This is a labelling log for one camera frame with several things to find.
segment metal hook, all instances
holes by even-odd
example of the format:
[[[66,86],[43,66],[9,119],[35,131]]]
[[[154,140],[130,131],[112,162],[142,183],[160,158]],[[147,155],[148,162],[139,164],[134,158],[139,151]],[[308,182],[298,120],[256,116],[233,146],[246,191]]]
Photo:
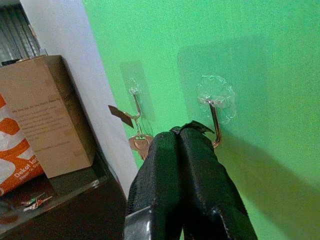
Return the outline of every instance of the metal hook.
[[[206,99],[206,102],[210,105],[211,115],[214,123],[214,129],[215,129],[215,140],[212,143],[213,148],[216,148],[219,146],[221,142],[221,129],[220,124],[218,120],[218,114],[217,114],[217,108],[215,107],[215,102],[212,99]]]
[[[138,118],[140,118],[140,116],[141,116],[141,108],[140,108],[140,105],[139,105],[139,102],[138,102],[138,99],[137,99],[137,95],[136,95],[136,94],[132,94],[132,96],[133,96],[133,98],[134,98],[134,101],[135,101],[135,105],[136,105],[136,109],[137,109],[137,111],[138,111],[138,114],[137,114],[137,115],[131,115],[131,114],[127,113],[127,112],[124,112],[124,114],[125,114],[126,116],[128,116],[129,118],[135,120],[135,123],[137,123]]]

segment green backdrop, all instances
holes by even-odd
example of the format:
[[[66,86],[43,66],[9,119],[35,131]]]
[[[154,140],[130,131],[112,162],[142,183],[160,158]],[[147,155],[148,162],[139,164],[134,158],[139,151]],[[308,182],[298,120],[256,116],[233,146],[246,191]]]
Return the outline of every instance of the green backdrop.
[[[84,5],[118,108],[136,112],[128,94],[128,78],[136,78],[145,132],[155,135],[191,120],[213,127],[197,105],[195,87],[202,74],[223,76],[236,93],[237,117],[222,127],[216,153],[258,238],[318,240],[320,2]]]

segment white wall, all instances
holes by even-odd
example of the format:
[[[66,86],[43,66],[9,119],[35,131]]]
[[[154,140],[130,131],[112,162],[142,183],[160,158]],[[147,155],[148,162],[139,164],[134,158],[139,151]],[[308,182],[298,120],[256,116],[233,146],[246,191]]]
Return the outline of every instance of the white wall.
[[[137,173],[82,0],[20,0],[42,48],[68,64],[103,153],[125,194]]]

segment cardboard box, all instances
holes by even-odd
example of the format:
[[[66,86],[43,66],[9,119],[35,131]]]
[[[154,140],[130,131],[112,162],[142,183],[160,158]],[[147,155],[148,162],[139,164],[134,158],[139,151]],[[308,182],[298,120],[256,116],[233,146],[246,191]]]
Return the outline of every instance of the cardboard box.
[[[96,142],[61,56],[0,68],[0,92],[48,178],[92,165]]]

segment orange bag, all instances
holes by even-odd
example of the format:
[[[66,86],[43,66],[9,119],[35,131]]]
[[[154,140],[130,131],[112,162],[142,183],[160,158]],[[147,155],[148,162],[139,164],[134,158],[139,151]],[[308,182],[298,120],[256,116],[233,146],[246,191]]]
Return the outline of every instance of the orange bag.
[[[0,94],[0,196],[44,171]]]

